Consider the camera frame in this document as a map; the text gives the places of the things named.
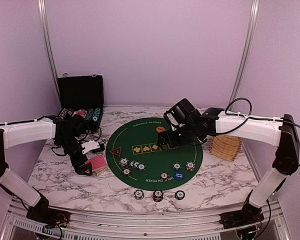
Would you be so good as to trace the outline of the black red triangle dealer button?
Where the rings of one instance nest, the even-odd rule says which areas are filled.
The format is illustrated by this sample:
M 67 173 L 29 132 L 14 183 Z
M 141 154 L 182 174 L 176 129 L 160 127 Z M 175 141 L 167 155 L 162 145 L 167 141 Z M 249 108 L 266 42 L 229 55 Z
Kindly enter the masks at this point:
M 117 148 L 114 148 L 110 151 L 110 153 L 113 155 L 113 156 L 116 156 L 116 157 L 121 157 L 122 155 L 122 148 L 121 147 L 117 147 Z

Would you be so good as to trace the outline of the blue white chip stack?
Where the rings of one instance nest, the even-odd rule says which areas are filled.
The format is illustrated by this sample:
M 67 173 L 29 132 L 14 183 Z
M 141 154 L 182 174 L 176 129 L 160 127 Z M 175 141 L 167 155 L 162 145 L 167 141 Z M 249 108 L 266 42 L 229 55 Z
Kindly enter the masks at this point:
M 144 198 L 144 192 L 140 189 L 135 190 L 133 195 L 136 200 L 142 200 Z

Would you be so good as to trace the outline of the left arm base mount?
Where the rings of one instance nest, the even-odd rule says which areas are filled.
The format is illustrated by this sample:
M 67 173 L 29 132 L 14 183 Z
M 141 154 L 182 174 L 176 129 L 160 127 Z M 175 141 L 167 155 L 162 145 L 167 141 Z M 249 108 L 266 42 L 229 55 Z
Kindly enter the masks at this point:
M 53 208 L 48 208 L 44 212 L 38 212 L 34 208 L 29 208 L 26 217 L 30 220 L 46 224 L 49 227 L 66 227 L 70 219 L 70 213 Z

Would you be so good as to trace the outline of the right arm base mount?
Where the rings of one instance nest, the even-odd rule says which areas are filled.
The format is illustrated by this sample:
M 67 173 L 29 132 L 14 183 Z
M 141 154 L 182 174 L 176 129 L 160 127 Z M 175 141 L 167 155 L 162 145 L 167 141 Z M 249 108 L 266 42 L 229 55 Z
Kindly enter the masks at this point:
M 224 229 L 231 229 L 261 222 L 264 219 L 261 212 L 254 214 L 248 211 L 236 210 L 220 214 L 219 223 L 223 225 Z

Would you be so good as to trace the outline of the orange big blind button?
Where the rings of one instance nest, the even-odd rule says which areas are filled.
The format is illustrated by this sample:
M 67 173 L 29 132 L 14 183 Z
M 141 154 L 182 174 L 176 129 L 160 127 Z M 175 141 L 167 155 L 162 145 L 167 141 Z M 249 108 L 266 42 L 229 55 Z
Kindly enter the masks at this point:
M 164 132 L 166 129 L 163 127 L 163 126 L 158 126 L 157 128 L 156 128 L 156 131 L 158 132 L 158 133 L 161 133 L 161 132 Z

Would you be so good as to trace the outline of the red backed card deck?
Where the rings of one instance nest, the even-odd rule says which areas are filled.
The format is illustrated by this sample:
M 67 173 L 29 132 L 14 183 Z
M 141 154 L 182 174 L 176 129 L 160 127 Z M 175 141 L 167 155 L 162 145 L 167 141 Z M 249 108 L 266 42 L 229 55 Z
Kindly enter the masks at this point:
M 106 168 L 108 165 L 103 155 L 96 156 L 85 162 L 86 165 L 91 164 L 92 171 L 98 171 Z

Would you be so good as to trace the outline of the teal black chip stack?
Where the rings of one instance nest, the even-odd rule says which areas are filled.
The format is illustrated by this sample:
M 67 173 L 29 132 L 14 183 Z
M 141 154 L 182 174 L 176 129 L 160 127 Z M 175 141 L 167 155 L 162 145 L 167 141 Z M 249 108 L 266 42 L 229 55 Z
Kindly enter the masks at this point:
M 175 197 L 175 199 L 176 200 L 183 200 L 184 198 L 185 198 L 185 196 L 186 196 L 186 194 L 185 194 L 185 192 L 184 191 L 182 191 L 182 190 L 178 190 L 178 191 L 176 191 L 175 192 L 175 194 L 174 194 L 174 197 Z

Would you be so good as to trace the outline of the teal chips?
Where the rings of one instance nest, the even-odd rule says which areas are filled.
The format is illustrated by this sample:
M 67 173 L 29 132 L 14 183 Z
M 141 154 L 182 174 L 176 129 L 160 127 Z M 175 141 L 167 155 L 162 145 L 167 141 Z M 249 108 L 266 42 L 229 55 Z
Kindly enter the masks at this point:
M 146 169 L 146 165 L 139 161 L 131 161 L 129 166 L 134 169 L 138 169 L 139 171 L 144 171 Z

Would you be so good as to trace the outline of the brown black chip stack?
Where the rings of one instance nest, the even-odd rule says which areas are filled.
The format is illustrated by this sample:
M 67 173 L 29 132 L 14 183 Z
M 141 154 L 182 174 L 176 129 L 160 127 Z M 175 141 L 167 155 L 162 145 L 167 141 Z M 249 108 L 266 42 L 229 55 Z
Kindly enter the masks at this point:
M 163 192 L 161 190 L 157 189 L 153 192 L 152 199 L 155 202 L 161 202 L 163 200 L 163 198 L 164 198 L 164 196 L 163 196 Z

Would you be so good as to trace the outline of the blue small blind button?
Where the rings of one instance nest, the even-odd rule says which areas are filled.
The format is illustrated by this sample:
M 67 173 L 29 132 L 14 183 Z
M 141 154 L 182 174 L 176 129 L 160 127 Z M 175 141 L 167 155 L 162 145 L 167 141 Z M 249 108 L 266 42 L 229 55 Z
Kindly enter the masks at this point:
M 173 178 L 177 181 L 182 181 L 185 179 L 185 173 L 182 171 L 175 171 L 173 174 Z

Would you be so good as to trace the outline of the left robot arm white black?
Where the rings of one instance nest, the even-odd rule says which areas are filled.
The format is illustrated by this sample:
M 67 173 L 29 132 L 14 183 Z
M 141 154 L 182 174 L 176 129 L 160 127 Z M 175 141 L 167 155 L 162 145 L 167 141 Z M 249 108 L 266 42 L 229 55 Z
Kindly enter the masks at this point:
M 80 115 L 68 120 L 55 116 L 15 123 L 0 123 L 0 185 L 28 204 L 29 211 L 43 223 L 53 219 L 49 201 L 28 184 L 31 170 L 45 141 L 54 139 L 69 156 L 78 175 L 91 176 L 92 165 L 87 162 L 78 137 L 87 128 Z

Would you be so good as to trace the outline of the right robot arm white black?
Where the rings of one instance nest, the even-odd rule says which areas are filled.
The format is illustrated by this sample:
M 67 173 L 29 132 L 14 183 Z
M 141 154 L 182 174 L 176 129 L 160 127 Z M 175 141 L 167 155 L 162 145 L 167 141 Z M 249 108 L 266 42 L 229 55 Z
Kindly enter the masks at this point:
M 174 106 L 164 113 L 164 119 L 171 129 L 158 133 L 158 145 L 163 151 L 192 144 L 207 136 L 225 136 L 239 137 L 247 147 L 265 147 L 266 153 L 273 153 L 272 164 L 264 171 L 243 209 L 237 214 L 242 224 L 250 223 L 257 216 L 257 210 L 299 167 L 299 137 L 294 119 L 289 114 L 282 118 L 261 117 L 226 113 L 216 107 L 199 113 L 197 109 Z

